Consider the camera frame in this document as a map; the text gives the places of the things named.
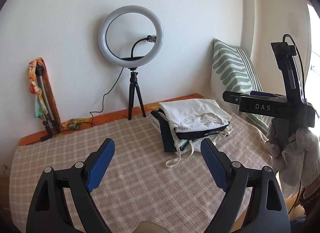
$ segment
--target blue rubber pad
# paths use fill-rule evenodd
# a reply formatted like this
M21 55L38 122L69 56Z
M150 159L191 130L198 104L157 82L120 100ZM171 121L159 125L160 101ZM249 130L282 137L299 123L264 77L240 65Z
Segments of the blue rubber pad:
M227 172L205 140L202 140L200 150L217 187L224 192L228 191Z
M109 140L108 144L105 146L88 173L88 182L86 185L88 192L92 192L93 189L99 187L114 154L115 142L113 140Z

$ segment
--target checkered tablecloth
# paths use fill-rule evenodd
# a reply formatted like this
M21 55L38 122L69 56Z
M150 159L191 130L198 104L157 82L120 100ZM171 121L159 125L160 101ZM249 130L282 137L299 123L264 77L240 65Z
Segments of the checkered tablecloth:
M233 132L220 140L217 148L246 167L261 169L270 164L261 132L231 116ZM105 138L115 141L116 153L91 195L112 232L131 233L143 220L172 233L202 233L206 229L224 192L216 187L201 154L167 168L165 162L176 154L164 153L161 136L149 118L135 116L131 121L118 120L17 148L10 176L10 205L13 222L22 232L43 169L65 169L84 161ZM249 199L248 190L240 213ZM66 200L75 227L84 231L69 190Z

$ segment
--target metal tripod leg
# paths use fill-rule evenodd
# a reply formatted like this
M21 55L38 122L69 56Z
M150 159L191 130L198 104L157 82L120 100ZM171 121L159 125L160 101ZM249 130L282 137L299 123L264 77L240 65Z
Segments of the metal tripod leg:
M130 86L129 86L129 112L128 112L128 120L131 120L132 108L133 108L133 100L134 100L134 83L130 83Z
M144 106L143 106L142 97L141 97L141 92L140 92L140 88L139 88L138 83L135 84L135 87L136 87L137 96L138 96L138 99L139 99L139 103L140 103L142 115L143 115L144 117L146 117L146 112L144 111Z

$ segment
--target folded white shirt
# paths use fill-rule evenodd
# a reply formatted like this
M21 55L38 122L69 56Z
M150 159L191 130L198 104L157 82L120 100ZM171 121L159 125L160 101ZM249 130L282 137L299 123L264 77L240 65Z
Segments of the folded white shirt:
M205 131L228 125L231 116L212 99L186 99L159 103L169 126L177 133Z

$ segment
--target pillow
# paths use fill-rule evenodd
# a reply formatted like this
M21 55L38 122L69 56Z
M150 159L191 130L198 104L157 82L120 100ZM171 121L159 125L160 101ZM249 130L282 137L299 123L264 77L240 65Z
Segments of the pillow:
M224 102L222 99L225 90L245 94L250 94L253 90L263 92L247 52L218 39L213 40L213 45L210 81L212 93L224 109L234 112L266 134L271 117L239 112L239 106Z

